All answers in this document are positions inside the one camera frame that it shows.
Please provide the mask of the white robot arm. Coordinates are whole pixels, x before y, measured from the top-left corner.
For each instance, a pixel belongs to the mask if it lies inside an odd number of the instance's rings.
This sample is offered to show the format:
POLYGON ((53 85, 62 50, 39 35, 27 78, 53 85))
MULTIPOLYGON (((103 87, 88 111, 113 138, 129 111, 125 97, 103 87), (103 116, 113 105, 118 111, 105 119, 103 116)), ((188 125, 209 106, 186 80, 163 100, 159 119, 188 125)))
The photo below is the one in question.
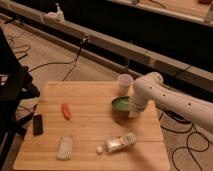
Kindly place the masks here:
POLYGON ((213 103, 165 88, 163 77, 157 72, 134 81, 133 94, 129 98, 129 117, 139 117, 150 100, 213 133, 213 103))

